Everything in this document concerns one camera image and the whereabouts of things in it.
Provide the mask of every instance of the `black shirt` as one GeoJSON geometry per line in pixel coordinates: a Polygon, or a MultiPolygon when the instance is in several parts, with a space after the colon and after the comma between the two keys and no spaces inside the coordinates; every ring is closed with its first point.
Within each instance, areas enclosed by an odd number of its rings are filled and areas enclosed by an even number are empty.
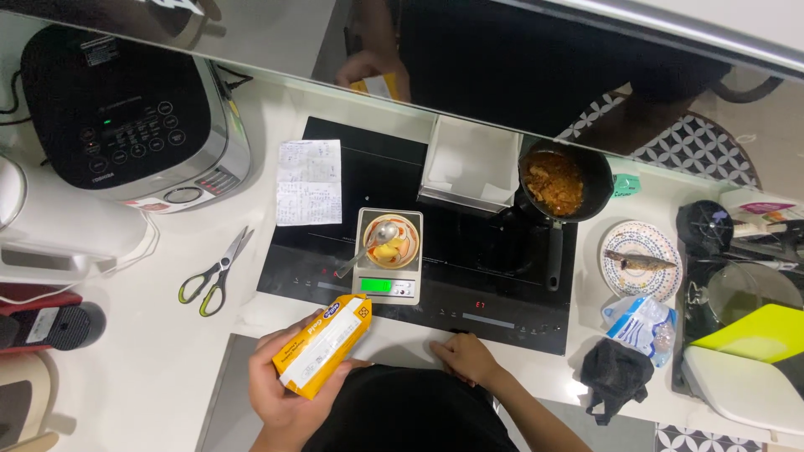
{"type": "Polygon", "coordinates": [[[439,370],[375,364],[352,371],[317,450],[517,450],[489,393],[439,370]]]}
{"type": "Polygon", "coordinates": [[[697,97],[730,66],[487,0],[403,0],[412,102],[555,137],[630,82],[649,102],[697,97]]]}

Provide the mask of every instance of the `metal spoon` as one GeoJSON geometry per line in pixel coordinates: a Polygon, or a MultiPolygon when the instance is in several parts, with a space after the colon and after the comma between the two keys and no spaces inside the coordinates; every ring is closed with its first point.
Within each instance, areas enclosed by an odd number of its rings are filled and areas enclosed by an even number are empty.
{"type": "Polygon", "coordinates": [[[357,261],[366,254],[366,251],[368,251],[370,247],[387,244],[392,238],[396,237],[398,231],[399,229],[392,221],[384,221],[383,223],[377,224],[374,231],[371,231],[371,236],[366,240],[366,244],[351,258],[351,261],[348,261],[341,266],[341,268],[335,270],[335,276],[346,276],[349,270],[357,264],[357,261]]]}

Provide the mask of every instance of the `induction cooktop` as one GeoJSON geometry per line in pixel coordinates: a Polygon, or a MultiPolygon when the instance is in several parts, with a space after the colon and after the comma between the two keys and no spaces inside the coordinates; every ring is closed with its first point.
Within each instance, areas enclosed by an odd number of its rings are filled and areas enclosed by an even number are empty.
{"type": "Polygon", "coordinates": [[[423,202],[426,144],[315,117],[303,138],[341,141],[343,222],[277,227],[258,291],[328,305],[351,292],[351,273],[334,271],[354,256],[359,209],[418,211],[426,225],[420,302],[375,304],[373,315],[564,354],[576,224],[564,225],[561,283],[551,292],[543,284],[549,225],[515,208],[483,218],[423,202]]]}

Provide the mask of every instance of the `blue printed plastic bag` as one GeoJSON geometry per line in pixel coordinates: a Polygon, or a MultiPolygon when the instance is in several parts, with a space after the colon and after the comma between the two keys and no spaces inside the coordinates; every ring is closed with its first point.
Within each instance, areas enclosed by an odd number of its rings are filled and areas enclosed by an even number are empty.
{"type": "Polygon", "coordinates": [[[673,354],[675,310],[657,302],[650,295],[621,298],[603,309],[609,325],[606,334],[628,343],[662,367],[673,354]]]}

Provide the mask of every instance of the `patterned bowl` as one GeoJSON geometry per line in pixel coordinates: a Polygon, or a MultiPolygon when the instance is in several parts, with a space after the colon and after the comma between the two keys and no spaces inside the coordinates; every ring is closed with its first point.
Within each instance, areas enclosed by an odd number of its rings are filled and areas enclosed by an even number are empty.
{"type": "Polygon", "coordinates": [[[397,225],[397,229],[399,231],[397,232],[396,236],[404,240],[404,243],[399,247],[400,252],[396,256],[392,257],[390,261],[380,261],[374,257],[374,254],[372,254],[374,247],[371,247],[366,252],[366,256],[369,258],[369,260],[380,267],[383,267],[384,269],[400,269],[409,264],[413,258],[416,257],[416,253],[419,252],[419,232],[416,230],[416,227],[413,226],[413,223],[411,223],[407,218],[396,214],[387,213],[385,215],[378,216],[371,221],[366,228],[366,231],[363,233],[363,244],[366,244],[366,240],[368,240],[368,237],[371,236],[371,232],[374,231],[374,228],[384,221],[391,221],[397,225]]]}
{"type": "Polygon", "coordinates": [[[614,226],[603,238],[599,258],[603,278],[618,297],[653,295],[660,302],[665,302],[681,286],[683,270],[679,250],[652,224],[626,221],[614,226]],[[607,249],[620,254],[657,257],[674,263],[675,267],[658,272],[623,270],[619,262],[605,256],[607,249]]]}

